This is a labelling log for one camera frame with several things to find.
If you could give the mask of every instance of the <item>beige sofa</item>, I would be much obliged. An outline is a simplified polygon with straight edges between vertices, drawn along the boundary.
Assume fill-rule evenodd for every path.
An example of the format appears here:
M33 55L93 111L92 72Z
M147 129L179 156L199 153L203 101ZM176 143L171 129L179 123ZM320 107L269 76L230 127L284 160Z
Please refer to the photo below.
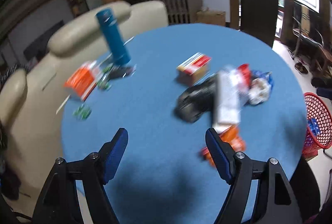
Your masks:
M50 52L26 75L16 71L0 93L0 120L9 133L5 157L22 181L16 210L31 215L36 198L54 164L62 156L60 127L67 97L63 84L85 61L107 51L95 14L112 8L124 40L168 25L165 5L149 1L136 5L115 2L93 9L59 29L49 40Z

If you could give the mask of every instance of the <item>floor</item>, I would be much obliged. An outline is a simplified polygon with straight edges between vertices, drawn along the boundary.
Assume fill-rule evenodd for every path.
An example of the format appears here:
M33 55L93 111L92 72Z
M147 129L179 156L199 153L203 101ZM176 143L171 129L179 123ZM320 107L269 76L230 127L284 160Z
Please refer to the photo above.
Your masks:
M293 71L294 76L298 79L298 83L300 84L303 93L305 92L316 93L316 88L311 85L312 74L309 72L307 75L303 75L300 74L294 68L294 64L296 63L296 61L294 62L293 59L291 58L287 47L281 44L280 42L275 41L273 44L273 50L277 54L279 54L279 56L287 63L287 65ZM321 99L324 101L329 111L332 113L331 101L327 98L321 98ZM332 155L332 147L330 149L327 149L325 152ZM321 149L318 151L318 156L310 160L308 163L311 169L313 170L313 173L318 182L320 190L320 200L322 205L324 203L328 189L328 183L330 180L329 171L332 169L332 160L326 157L323 154L323 150Z

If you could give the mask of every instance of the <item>screw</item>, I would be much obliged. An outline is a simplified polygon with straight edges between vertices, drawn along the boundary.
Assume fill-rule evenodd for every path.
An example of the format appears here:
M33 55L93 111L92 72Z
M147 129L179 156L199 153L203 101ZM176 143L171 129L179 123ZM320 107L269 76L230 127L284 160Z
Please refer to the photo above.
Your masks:
M278 164L278 160L276 160L275 158L270 158L270 162L275 165Z
M244 154L242 152L237 152L235 155L239 159L243 159L244 158Z
M61 163L63 163L63 158L57 158L55 162L60 165Z
M96 159L97 157L98 157L98 153L97 152L92 152L90 154L90 158L92 158L92 159Z

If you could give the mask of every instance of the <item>blue tube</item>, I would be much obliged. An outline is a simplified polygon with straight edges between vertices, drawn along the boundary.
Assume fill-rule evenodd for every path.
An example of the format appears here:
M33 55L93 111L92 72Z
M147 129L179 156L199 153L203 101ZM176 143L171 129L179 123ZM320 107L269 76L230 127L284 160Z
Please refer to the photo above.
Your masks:
M111 9L104 9L96 14L100 29L105 36L106 42L112 52L116 65L122 66L130 61L130 55L123 45L123 39L119 32L117 20L114 18Z

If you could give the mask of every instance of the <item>tabletop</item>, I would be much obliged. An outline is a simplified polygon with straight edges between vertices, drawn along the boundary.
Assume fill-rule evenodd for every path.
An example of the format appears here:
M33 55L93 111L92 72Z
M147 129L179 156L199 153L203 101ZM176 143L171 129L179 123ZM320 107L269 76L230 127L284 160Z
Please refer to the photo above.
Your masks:
M92 109L85 121L73 117L81 102L70 98L61 127L67 162L99 151L120 127L127 129L127 149L105 186L121 224L214 223L223 205L229 185L199 157L210 114L193 124L173 114L186 89L175 80L176 67L197 52L212 57L211 74L244 63L272 72L270 99L241 110L240 136L251 159L274 157L291 178L305 139L306 107L291 69L268 45L222 26L183 24L139 34L127 48L135 74L113 81L109 91L94 89L85 101ZM81 182L77 186L84 193ZM251 217L256 190L253 180L243 221Z

